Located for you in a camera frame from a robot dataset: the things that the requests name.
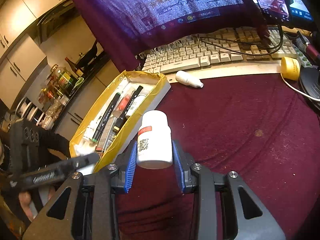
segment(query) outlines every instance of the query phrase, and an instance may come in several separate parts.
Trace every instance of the microphone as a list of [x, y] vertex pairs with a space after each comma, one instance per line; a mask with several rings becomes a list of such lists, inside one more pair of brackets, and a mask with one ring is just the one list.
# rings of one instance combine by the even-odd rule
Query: microphone
[[317, 66], [320, 66], [320, 53], [316, 50], [316, 48], [310, 43], [310, 41], [304, 37], [299, 31], [298, 31], [298, 36], [296, 43], [297, 47], [305, 52], [310, 58], [315, 61]]

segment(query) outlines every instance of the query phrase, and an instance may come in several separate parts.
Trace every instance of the triangular cutout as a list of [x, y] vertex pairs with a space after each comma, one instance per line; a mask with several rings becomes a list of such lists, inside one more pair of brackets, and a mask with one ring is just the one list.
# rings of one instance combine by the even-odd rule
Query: triangular cutout
[[239, 196], [243, 208], [243, 214], [245, 219], [251, 219], [262, 216], [262, 211], [255, 204], [249, 194], [244, 190], [243, 187], [238, 188]]
[[53, 204], [50, 210], [47, 212], [48, 217], [63, 220], [66, 214], [67, 205], [71, 193], [71, 188], [67, 187], [64, 192], [60, 195], [57, 201]]

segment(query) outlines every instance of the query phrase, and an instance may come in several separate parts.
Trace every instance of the space bar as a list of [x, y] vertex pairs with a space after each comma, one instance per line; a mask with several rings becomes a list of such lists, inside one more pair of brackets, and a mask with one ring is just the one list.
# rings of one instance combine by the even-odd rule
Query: space bar
[[195, 67], [200, 67], [200, 58], [198, 57], [163, 65], [161, 66], [160, 73], [166, 74]]

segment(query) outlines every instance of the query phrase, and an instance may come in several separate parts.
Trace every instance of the white cable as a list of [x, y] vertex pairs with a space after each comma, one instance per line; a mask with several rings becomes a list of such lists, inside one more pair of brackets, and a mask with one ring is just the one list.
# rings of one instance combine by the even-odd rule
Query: white cable
[[307, 95], [307, 94], [305, 94], [305, 93], [301, 92], [300, 90], [298, 90], [298, 89], [294, 88], [292, 85], [290, 85], [287, 81], [285, 81], [285, 80], [284, 80], [284, 78], [283, 78], [283, 76], [282, 76], [282, 73], [280, 73], [280, 75], [281, 75], [282, 80], [284, 81], [284, 83], [286, 83], [286, 85], [287, 85], [288, 87], [290, 87], [292, 90], [294, 90], [294, 91], [296, 91], [296, 92], [298, 92], [298, 93], [302, 94], [303, 96], [305, 96], [305, 97], [307, 97], [307, 98], [310, 98], [311, 100], [314, 100], [314, 101], [320, 102], [320, 99], [318, 99], [318, 98], [313, 98], [313, 97], [311, 97], [311, 96], [309, 96], [309, 95]]

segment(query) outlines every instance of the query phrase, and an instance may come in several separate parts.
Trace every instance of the red label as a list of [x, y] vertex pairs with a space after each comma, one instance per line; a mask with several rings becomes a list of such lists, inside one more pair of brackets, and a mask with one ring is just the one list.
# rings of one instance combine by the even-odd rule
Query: red label
[[138, 132], [138, 136], [144, 132], [149, 132], [149, 131], [152, 131], [152, 126], [147, 126], [147, 127], [141, 128]]

